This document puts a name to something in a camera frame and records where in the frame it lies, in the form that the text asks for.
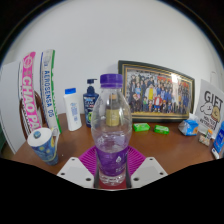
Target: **white wall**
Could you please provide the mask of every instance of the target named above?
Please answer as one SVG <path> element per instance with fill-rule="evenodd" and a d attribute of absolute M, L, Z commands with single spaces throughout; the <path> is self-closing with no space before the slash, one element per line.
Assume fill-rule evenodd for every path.
<path fill-rule="evenodd" d="M 87 79 L 100 93 L 99 78 L 117 73 L 118 60 L 167 67 L 195 78 L 197 107 L 200 80 L 223 90 L 223 67 L 200 29 L 170 6 L 154 0 L 69 0 L 41 14 L 18 36 L 3 64 L 36 51 L 34 86 L 39 91 L 41 52 L 55 49 L 55 97 L 64 113 L 66 88 L 77 88 L 81 113 Z"/>

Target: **purple coaster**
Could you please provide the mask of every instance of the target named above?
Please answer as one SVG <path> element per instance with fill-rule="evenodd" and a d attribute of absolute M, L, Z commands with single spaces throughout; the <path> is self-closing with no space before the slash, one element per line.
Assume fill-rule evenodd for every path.
<path fill-rule="evenodd" d="M 127 167 L 130 177 L 143 163 L 145 158 L 146 157 L 142 155 L 137 149 L 128 146 Z M 97 170 L 96 146 L 93 146 L 84 152 L 79 157 L 79 160 L 89 170 L 89 172 L 95 176 Z"/>

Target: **blue cup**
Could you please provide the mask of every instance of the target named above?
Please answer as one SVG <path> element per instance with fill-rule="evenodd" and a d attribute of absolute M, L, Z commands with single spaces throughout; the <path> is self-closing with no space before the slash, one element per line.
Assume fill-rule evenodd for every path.
<path fill-rule="evenodd" d="M 53 133 L 56 130 L 56 140 L 54 142 Z M 28 136 L 27 143 L 32 147 L 34 152 L 48 165 L 58 163 L 57 143 L 59 138 L 58 128 L 39 128 L 31 132 Z"/>

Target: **picture frame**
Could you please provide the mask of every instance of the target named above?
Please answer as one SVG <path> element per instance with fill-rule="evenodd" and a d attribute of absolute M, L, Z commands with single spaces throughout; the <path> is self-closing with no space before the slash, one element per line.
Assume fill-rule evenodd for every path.
<path fill-rule="evenodd" d="M 134 122 L 181 122 L 193 113 L 195 79 L 158 65 L 118 61 Z"/>

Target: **wooden table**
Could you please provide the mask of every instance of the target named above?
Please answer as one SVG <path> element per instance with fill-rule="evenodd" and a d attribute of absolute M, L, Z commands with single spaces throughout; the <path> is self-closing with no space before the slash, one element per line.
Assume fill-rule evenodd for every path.
<path fill-rule="evenodd" d="M 66 114 L 59 115 L 62 133 L 58 140 L 59 162 L 49 166 L 43 162 L 25 142 L 12 160 L 34 165 L 52 174 L 57 174 L 70 157 L 79 157 L 87 149 L 94 146 L 91 129 L 85 124 L 85 117 L 81 115 L 82 127 L 76 131 L 69 131 Z M 197 136 L 184 136 L 178 129 L 179 123 L 162 123 L 170 129 L 168 135 L 153 132 L 158 123 L 148 123 L 149 131 L 132 132 L 129 145 L 141 152 L 145 157 L 155 157 L 163 169 L 172 174 L 187 166 L 214 160 L 211 153 L 212 141 L 207 147 L 198 141 Z"/>

